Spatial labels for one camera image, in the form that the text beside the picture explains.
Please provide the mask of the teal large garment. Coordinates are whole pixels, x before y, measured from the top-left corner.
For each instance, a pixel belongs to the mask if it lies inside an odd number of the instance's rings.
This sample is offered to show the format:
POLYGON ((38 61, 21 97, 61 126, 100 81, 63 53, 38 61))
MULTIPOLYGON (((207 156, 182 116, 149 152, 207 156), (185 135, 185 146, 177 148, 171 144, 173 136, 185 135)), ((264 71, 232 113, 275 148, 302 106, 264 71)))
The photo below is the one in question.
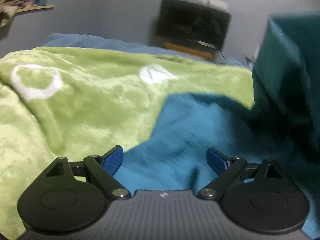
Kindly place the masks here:
POLYGON ((218 94, 167 97, 150 139, 115 174, 130 192, 199 191, 215 179, 208 148, 275 160, 310 199, 304 232, 319 239, 319 12, 271 15, 252 70, 247 109, 218 94))

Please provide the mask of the green fleece blanket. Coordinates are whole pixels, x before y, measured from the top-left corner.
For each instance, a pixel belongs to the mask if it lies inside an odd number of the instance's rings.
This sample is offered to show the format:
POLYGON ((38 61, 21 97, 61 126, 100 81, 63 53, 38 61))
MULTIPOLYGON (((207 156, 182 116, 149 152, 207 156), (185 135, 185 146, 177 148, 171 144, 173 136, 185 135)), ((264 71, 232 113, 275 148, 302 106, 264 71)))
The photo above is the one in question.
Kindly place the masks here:
POLYGON ((58 156, 81 160, 147 140, 166 97, 253 104, 251 72, 165 53, 39 47, 1 59, 1 233, 17 238, 22 192, 58 156))

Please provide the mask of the blue bed sheet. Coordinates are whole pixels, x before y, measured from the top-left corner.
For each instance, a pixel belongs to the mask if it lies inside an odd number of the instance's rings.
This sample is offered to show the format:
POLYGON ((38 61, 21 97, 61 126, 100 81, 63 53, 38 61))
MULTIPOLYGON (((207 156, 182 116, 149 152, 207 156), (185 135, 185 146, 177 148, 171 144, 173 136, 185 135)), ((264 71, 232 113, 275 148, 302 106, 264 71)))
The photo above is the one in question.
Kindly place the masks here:
POLYGON ((239 58, 228 57, 226 59, 204 60, 196 56, 191 56, 186 53, 173 51, 170 49, 159 48, 155 46, 146 46, 140 43, 124 42, 122 40, 105 39, 100 36, 80 35, 80 34, 62 34, 53 33, 49 35, 42 43, 42 47, 70 47, 70 48, 91 48, 116 50, 131 54, 150 54, 150 55, 164 55, 173 57, 182 57, 195 61, 213 63, 219 65, 239 66, 246 69, 248 64, 239 58))

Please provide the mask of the orange wooden tv stand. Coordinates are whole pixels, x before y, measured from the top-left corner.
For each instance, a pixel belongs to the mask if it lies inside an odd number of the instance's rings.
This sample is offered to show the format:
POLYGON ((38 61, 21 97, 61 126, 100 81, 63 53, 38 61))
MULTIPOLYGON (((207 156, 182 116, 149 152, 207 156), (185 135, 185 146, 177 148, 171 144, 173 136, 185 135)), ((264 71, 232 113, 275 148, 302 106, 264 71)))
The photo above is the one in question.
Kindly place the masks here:
POLYGON ((186 46, 181 46, 181 45, 174 44, 171 42, 164 42, 163 46, 165 49, 178 51, 180 53, 185 53, 185 54, 195 56, 195 57, 207 60, 207 61, 213 61, 213 59, 215 58, 215 56, 211 52, 202 51, 202 50, 198 50, 198 49, 194 49, 194 48, 190 48, 190 47, 186 47, 186 46))

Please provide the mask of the black television screen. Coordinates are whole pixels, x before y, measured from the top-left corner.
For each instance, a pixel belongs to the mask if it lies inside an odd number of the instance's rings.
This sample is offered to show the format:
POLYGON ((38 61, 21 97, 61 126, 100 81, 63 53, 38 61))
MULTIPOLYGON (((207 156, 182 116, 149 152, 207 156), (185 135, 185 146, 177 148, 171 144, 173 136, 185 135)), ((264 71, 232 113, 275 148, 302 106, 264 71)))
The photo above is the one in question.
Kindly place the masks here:
POLYGON ((161 0, 156 35, 191 40, 223 48, 231 14, 226 10, 184 0, 161 0))

